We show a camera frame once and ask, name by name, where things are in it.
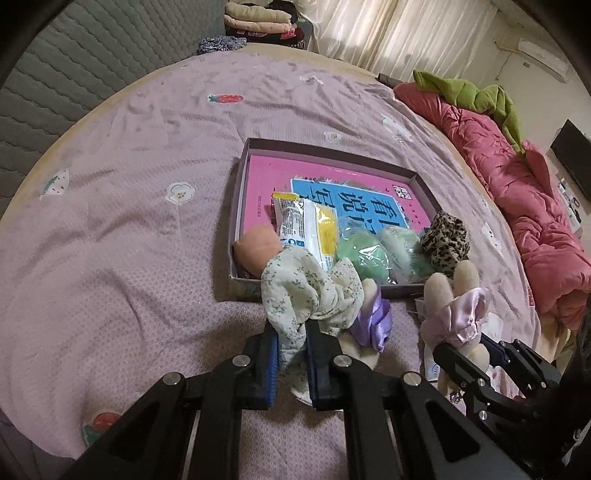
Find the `stack of folded clothes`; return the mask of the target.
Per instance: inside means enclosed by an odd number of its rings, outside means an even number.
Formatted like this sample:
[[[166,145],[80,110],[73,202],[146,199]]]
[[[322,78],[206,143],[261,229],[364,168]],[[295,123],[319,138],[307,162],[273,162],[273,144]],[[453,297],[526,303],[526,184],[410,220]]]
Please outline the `stack of folded clothes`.
[[[265,6],[228,2],[224,6],[223,21],[228,36],[246,42],[307,47],[307,33],[301,25],[300,13],[290,1],[270,1]]]

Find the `yellow white wipes pack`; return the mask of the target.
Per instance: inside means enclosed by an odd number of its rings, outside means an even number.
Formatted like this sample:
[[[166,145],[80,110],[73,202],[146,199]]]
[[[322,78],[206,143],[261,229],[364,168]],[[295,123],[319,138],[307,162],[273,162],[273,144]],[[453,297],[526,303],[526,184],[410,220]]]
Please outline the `yellow white wipes pack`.
[[[274,192],[276,234],[284,246],[294,245],[311,252],[322,269],[335,265],[339,222],[335,208],[302,198],[296,193]]]

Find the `purple patterned bed quilt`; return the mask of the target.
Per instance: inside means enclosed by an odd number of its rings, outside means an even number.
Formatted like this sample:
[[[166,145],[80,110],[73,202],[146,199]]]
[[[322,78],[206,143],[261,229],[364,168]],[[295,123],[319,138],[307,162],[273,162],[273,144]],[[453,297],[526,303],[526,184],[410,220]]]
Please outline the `purple patterned bed quilt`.
[[[511,234],[457,151],[378,83],[246,51],[156,73],[72,129],[1,224],[1,458],[52,479],[163,374],[204,372],[263,324],[228,288],[231,186],[249,138],[325,146],[417,172],[479,240],[508,332],[537,318]]]

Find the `pink and blue book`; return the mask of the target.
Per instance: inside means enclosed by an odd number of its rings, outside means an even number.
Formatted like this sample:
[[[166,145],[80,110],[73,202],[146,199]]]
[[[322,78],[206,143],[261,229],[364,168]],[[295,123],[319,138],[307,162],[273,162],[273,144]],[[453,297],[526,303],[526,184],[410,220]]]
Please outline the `pink and blue book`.
[[[356,159],[254,150],[238,176],[232,249],[238,271],[257,278],[284,245],[311,252],[328,271],[348,257],[362,278],[413,284],[433,271],[420,234],[435,204],[418,176]]]

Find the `green makeup sponge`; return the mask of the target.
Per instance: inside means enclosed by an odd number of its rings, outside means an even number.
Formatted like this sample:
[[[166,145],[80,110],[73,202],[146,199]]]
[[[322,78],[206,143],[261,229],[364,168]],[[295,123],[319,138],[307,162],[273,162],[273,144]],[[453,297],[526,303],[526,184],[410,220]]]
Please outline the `green makeup sponge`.
[[[379,285],[397,283],[394,262],[375,233],[362,222],[339,218],[339,241],[335,250],[339,261],[349,259],[360,280],[373,279]]]

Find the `white floral scrunchie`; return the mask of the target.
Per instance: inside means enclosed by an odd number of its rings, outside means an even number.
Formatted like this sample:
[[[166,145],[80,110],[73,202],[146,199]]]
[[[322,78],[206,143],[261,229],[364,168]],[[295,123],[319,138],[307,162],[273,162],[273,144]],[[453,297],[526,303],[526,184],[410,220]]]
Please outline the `white floral scrunchie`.
[[[360,276],[348,258],[325,271],[310,251],[287,245],[264,267],[260,289],[266,319],[280,340],[280,376],[291,390],[304,392],[305,322],[317,321],[332,336],[351,327],[363,305]]]

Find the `dark shallow cardboard box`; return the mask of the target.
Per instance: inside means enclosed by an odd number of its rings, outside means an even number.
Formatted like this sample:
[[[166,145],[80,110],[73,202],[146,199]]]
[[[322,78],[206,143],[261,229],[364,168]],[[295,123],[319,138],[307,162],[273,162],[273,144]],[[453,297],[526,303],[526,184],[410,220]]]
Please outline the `dark shallow cardboard box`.
[[[430,227],[441,206],[420,175],[385,161],[287,141],[249,138],[238,163],[228,241],[273,225],[273,199],[294,193],[321,206],[329,224],[311,234],[295,227],[291,243],[308,246],[322,267],[335,263],[339,233],[353,223],[370,234],[399,226]]]

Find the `cream plush bunny purple bow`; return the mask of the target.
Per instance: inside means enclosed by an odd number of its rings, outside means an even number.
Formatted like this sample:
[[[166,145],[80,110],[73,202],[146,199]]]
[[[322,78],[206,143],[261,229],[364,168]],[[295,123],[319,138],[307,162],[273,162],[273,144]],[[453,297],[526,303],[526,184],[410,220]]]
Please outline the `cream plush bunny purple bow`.
[[[370,368],[375,368],[392,330],[393,317],[390,303],[381,297],[376,282],[372,279],[361,281],[363,286],[362,308],[353,325],[334,337],[339,340],[342,351],[365,362]],[[304,392],[301,393],[291,390],[289,386],[287,388],[298,401],[307,405],[311,404],[308,384],[305,386]]]

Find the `blue patterned cloth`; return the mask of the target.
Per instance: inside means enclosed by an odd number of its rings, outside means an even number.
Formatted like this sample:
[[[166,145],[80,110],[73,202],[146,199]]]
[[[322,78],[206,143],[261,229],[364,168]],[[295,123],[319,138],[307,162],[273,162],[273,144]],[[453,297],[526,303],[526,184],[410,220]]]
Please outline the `blue patterned cloth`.
[[[242,37],[218,35],[204,38],[198,41],[195,54],[204,55],[215,52],[228,52],[242,49],[246,45],[246,39]]]

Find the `white sheer curtain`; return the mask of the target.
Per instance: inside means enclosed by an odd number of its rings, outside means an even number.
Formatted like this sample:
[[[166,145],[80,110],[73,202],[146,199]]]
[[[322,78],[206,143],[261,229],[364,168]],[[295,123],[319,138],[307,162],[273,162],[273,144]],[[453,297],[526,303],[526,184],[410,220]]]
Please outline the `white sheer curtain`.
[[[416,70],[463,76],[498,9],[490,1],[297,1],[311,50],[409,81]]]

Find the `beige plush bunny pink bow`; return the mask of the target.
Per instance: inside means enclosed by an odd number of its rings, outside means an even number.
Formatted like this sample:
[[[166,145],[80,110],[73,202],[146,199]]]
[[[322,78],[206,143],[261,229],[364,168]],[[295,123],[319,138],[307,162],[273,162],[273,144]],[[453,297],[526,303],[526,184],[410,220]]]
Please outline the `beige plush bunny pink bow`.
[[[457,264],[452,281],[443,273],[432,274],[424,286],[426,316],[421,336],[425,345],[435,351],[447,343],[487,372],[490,353],[481,338],[489,299],[489,291],[481,286],[478,270],[470,260]]]

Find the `pink crumpled comforter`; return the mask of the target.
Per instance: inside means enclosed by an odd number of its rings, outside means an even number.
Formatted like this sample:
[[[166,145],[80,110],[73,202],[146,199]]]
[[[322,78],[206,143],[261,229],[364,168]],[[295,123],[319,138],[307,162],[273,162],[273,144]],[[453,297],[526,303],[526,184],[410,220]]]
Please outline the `pink crumpled comforter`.
[[[590,257],[571,231],[544,155],[528,141],[516,152],[493,119],[413,83],[394,94],[446,135],[503,213],[538,311],[577,331],[590,294]]]

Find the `black television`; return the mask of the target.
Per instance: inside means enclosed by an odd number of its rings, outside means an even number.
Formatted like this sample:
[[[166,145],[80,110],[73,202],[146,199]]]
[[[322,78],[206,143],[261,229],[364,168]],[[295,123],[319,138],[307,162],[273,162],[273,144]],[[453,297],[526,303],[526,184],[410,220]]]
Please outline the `black television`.
[[[574,180],[583,196],[591,196],[591,142],[576,125],[567,119],[551,146],[556,158]]]

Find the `green floral tissue pack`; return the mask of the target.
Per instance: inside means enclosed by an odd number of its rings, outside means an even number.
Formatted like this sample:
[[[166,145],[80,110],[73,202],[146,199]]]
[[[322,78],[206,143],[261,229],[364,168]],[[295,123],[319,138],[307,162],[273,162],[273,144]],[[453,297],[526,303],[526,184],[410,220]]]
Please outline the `green floral tissue pack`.
[[[413,252],[410,254],[410,274],[409,279],[412,283],[422,283],[426,281],[435,269],[431,258],[422,252]]]
[[[378,233],[392,262],[394,275],[404,283],[421,282],[425,276],[425,257],[421,251],[420,237],[412,229],[387,226]]]

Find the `cartoon girl wipes pack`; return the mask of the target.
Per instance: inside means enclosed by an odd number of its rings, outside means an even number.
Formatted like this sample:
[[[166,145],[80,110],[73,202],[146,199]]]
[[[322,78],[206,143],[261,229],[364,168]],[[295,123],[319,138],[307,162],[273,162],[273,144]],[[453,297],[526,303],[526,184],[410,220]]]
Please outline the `cartoon girl wipes pack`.
[[[425,378],[428,382],[437,382],[440,375],[440,366],[435,362],[433,350],[427,345],[424,345],[423,350],[423,366]]]

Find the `white air conditioner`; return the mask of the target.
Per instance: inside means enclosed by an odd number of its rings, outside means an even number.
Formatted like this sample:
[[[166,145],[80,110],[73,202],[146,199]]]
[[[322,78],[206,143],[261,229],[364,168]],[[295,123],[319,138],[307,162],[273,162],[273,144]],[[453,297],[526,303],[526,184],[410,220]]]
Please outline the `white air conditioner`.
[[[568,81],[569,65],[559,56],[524,38],[518,41],[517,50],[542,64],[553,72],[563,83]]]

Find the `green blanket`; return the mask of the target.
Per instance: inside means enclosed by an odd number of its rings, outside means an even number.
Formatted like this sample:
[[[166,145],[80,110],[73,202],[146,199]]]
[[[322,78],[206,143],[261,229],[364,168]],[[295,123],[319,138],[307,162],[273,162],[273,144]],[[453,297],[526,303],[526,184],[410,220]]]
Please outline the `green blanket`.
[[[524,152],[517,107],[503,87],[493,84],[480,89],[468,80],[442,78],[421,70],[415,70],[413,78],[419,90],[436,93],[450,105],[490,117],[510,146],[517,153]]]

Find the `leopard print scrunchie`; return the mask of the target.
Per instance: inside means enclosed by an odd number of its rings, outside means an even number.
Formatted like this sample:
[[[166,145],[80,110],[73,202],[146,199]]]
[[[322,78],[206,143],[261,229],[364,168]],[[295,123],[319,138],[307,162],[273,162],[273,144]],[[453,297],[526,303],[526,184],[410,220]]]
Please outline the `leopard print scrunchie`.
[[[469,259],[470,242],[463,221],[439,211],[421,234],[421,248],[436,272],[452,278],[458,264]]]

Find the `peach makeup sponge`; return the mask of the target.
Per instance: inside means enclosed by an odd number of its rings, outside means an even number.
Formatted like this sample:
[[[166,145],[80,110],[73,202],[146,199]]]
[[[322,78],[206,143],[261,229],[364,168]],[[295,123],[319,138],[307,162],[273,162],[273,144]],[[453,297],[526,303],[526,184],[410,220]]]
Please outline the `peach makeup sponge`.
[[[253,278],[259,279],[266,264],[280,253],[280,238],[269,224],[256,225],[233,243],[235,260]]]

